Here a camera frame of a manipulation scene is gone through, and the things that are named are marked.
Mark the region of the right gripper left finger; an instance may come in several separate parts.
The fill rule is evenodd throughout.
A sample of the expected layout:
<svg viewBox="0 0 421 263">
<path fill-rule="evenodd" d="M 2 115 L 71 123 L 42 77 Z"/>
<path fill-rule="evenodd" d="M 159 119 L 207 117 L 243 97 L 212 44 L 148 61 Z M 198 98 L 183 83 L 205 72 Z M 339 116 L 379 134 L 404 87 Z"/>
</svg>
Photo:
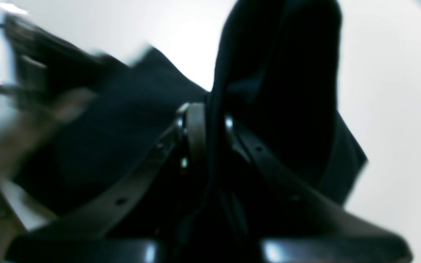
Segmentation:
<svg viewBox="0 0 421 263">
<path fill-rule="evenodd" d="M 187 144 L 188 160 L 206 154 L 204 103 L 185 103 L 134 169 L 102 195 L 50 225 L 15 238 L 7 263 L 163 263 L 167 246 L 151 238 L 106 237 L 147 195 L 174 150 Z"/>
</svg>

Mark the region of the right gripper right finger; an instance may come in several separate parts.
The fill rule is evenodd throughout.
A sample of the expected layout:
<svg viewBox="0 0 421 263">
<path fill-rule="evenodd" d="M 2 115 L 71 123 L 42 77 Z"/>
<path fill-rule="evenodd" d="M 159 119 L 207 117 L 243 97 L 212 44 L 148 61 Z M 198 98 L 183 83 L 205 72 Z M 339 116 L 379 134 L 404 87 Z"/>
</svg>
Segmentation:
<svg viewBox="0 0 421 263">
<path fill-rule="evenodd" d="M 410 263 L 399 235 L 362 220 L 327 199 L 284 166 L 264 142 L 230 115 L 227 141 L 263 181 L 282 212 L 277 235 L 258 239 L 264 263 Z"/>
</svg>

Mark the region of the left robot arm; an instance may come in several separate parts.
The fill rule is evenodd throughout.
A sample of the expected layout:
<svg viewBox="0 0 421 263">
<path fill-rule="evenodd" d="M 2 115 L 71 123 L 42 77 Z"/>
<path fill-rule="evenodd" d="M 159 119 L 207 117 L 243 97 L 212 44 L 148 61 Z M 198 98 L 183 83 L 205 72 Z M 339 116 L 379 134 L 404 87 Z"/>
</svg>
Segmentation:
<svg viewBox="0 0 421 263">
<path fill-rule="evenodd" d="M 9 168 L 72 122 L 100 93 L 99 84 L 125 63 L 90 54 L 35 25 L 28 15 L 3 11 L 0 95 L 15 116 L 0 127 L 0 169 Z"/>
</svg>

